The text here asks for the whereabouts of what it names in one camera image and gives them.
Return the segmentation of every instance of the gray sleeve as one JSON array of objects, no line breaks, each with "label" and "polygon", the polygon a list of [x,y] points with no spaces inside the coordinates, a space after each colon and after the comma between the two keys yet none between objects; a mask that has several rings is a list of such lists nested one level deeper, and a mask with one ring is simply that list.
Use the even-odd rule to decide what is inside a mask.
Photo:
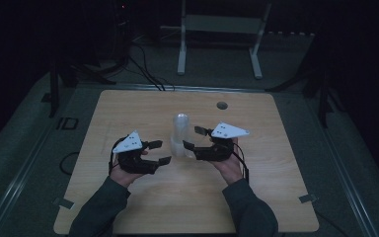
[{"label": "gray sleeve", "polygon": [[276,236],[278,222],[272,209],[257,198],[245,179],[223,190],[239,237]]},{"label": "gray sleeve", "polygon": [[129,196],[125,187],[107,177],[73,220],[69,237],[100,236],[113,231],[115,217],[125,209]]}]

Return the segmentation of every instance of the metal stand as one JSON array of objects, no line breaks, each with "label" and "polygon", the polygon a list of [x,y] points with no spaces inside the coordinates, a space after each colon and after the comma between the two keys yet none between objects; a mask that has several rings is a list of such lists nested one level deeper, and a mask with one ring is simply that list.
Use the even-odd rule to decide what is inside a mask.
[{"label": "metal stand", "polygon": [[221,32],[221,33],[239,33],[239,34],[256,34],[257,40],[253,47],[249,48],[252,67],[255,78],[263,78],[258,60],[258,49],[264,35],[266,20],[269,16],[271,4],[267,3],[265,12],[261,18],[237,18],[237,17],[217,17],[204,15],[187,15],[186,0],[182,0],[181,15],[181,47],[178,58],[178,74],[186,73],[187,58],[187,31],[204,31],[204,32]]}]

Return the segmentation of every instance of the wire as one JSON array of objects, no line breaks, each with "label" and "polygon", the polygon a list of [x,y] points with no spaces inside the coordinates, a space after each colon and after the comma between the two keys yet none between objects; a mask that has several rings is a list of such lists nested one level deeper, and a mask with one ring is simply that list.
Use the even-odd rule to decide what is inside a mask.
[{"label": "wire", "polygon": [[112,152],[111,152],[111,155],[110,155],[110,162],[109,162],[109,175],[111,174],[111,171],[113,170],[113,168],[115,167],[115,166],[117,166],[117,165],[119,165],[119,162],[118,163],[116,163],[115,165],[113,165],[113,163],[114,163],[114,153],[113,153],[113,150],[115,149],[115,147],[120,143],[120,142],[122,142],[123,141],[123,139],[119,139],[118,141],[116,141],[115,143],[114,143],[114,145],[113,145],[113,149],[112,149]]},{"label": "wire", "polygon": [[[130,70],[130,69],[127,69],[126,67],[124,67],[123,69],[124,69],[125,71],[127,71],[127,72],[131,72],[131,73],[134,73],[134,74],[140,75],[140,76],[142,76],[142,77],[145,77],[145,75],[143,75],[143,74],[141,74],[141,73],[138,73],[138,72],[135,72],[135,71],[132,71],[132,70]],[[167,83],[168,85],[170,85],[170,86],[172,87],[172,90],[175,91],[175,85],[174,85],[174,84],[168,82],[165,78],[162,78],[162,77],[157,77],[157,78],[159,78],[160,80],[163,80],[165,83]]]},{"label": "wire", "polygon": [[238,147],[238,149],[241,151],[241,153],[242,153],[242,158],[239,156],[239,154],[238,153],[236,153],[235,151],[233,151],[232,153],[233,153],[233,155],[235,155],[236,156],[236,158],[238,158],[239,159],[239,161],[242,163],[242,165],[243,165],[243,169],[244,169],[244,177],[245,177],[245,180],[249,183],[249,169],[248,169],[248,166],[246,165],[246,163],[245,163],[245,154],[243,153],[243,151],[242,151],[242,148],[238,145],[238,144],[236,144],[236,143],[233,143],[233,145],[236,145],[237,147]]},{"label": "wire", "polygon": [[151,79],[153,79],[154,81],[158,82],[158,83],[162,86],[163,91],[165,91],[165,87],[164,87],[164,85],[158,80],[158,78],[161,79],[161,80],[163,80],[166,84],[172,86],[173,89],[174,89],[174,91],[175,91],[175,86],[174,86],[172,83],[170,83],[168,80],[166,80],[165,78],[161,78],[161,77],[155,77],[155,76],[153,76],[152,74],[150,74],[149,70],[147,69],[146,53],[144,52],[143,47],[141,47],[140,45],[138,45],[138,44],[135,43],[135,42],[134,42],[132,45],[138,47],[138,48],[141,50],[142,54],[143,54],[144,71],[147,73],[147,76],[150,77]]},{"label": "wire", "polygon": [[160,83],[157,79],[154,79],[153,77],[150,77],[147,72],[133,59],[131,58],[131,56],[129,56],[129,59],[131,60],[131,62],[134,63],[134,65],[137,66],[137,68],[141,71],[141,73],[143,74],[143,76],[149,81],[151,82],[156,88],[158,88],[159,91],[165,91],[165,88],[163,87],[163,85],[161,85],[162,89],[158,86],[158,84],[162,84]]},{"label": "wire", "polygon": [[121,71],[122,67],[126,66],[127,64],[128,64],[128,56],[125,56],[123,58],[116,59],[114,66],[104,68],[101,70],[95,70],[95,72],[100,73],[100,74],[104,74],[104,75],[110,74],[113,72],[118,73],[118,71]]},{"label": "wire", "polygon": [[64,156],[64,157],[61,159],[61,161],[60,161],[60,163],[59,163],[60,171],[61,171],[63,174],[68,175],[68,176],[71,176],[72,173],[66,171],[66,170],[63,168],[63,163],[66,161],[67,158],[69,158],[69,157],[72,156],[72,155],[79,155],[79,152],[78,152],[78,151],[75,151],[75,152],[71,152],[71,153],[67,154],[66,156]]},{"label": "wire", "polygon": [[107,76],[107,78],[115,77],[116,75],[118,75],[119,73],[121,73],[123,70],[124,70],[124,67],[122,67],[122,68],[121,68],[119,71],[117,71],[116,73],[113,73],[112,75]]}]

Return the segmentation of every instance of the table top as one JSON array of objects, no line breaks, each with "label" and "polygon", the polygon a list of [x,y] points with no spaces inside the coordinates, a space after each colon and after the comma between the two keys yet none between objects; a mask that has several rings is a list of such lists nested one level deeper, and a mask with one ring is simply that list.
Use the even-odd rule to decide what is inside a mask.
[{"label": "table top", "polygon": [[[218,102],[228,105],[217,108]],[[250,169],[250,185],[269,204],[280,232],[312,232],[319,223],[273,97],[261,93],[104,91],[83,142],[54,231],[66,234],[82,205],[108,175],[114,143],[135,129],[143,141],[163,140],[144,159],[172,155],[173,117],[186,114],[192,125],[214,128],[219,122],[242,127],[239,138]],[[221,191],[226,183],[215,168],[193,158],[174,157],[155,175],[129,188],[127,208],[114,222],[117,234],[234,233],[229,207]]]}]

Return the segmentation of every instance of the white cylindrical object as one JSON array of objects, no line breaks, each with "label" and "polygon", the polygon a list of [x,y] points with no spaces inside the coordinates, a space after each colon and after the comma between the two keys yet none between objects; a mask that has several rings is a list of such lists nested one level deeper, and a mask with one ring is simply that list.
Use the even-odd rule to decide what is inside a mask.
[{"label": "white cylindrical object", "polygon": [[183,140],[188,136],[190,118],[185,114],[178,114],[173,119],[173,131],[171,134],[171,152],[174,156],[186,156]]}]

